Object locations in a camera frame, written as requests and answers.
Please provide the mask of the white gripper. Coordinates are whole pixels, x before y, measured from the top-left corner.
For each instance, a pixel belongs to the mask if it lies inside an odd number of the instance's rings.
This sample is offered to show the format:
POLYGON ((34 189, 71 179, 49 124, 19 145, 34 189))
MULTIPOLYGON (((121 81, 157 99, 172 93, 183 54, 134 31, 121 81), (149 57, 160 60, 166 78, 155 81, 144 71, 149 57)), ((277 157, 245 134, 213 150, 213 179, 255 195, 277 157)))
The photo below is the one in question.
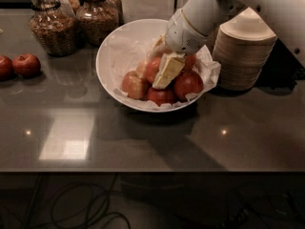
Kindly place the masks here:
POLYGON ((167 23, 165 35, 159 36, 147 56, 149 60, 162 56, 152 86, 167 88, 185 66, 184 53, 197 53, 206 43, 207 37, 193 28, 182 9, 177 10, 167 23))

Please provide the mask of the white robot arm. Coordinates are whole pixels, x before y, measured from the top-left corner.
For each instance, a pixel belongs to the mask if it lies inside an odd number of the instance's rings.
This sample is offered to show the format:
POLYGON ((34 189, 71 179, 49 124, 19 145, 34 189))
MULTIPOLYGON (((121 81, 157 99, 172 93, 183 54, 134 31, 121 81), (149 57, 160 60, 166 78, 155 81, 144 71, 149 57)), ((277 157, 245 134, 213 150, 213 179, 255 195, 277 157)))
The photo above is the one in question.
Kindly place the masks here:
POLYGON ((246 8, 271 28, 299 63, 305 63, 305 0, 188 0, 167 23, 165 47, 196 53, 215 26, 246 8))

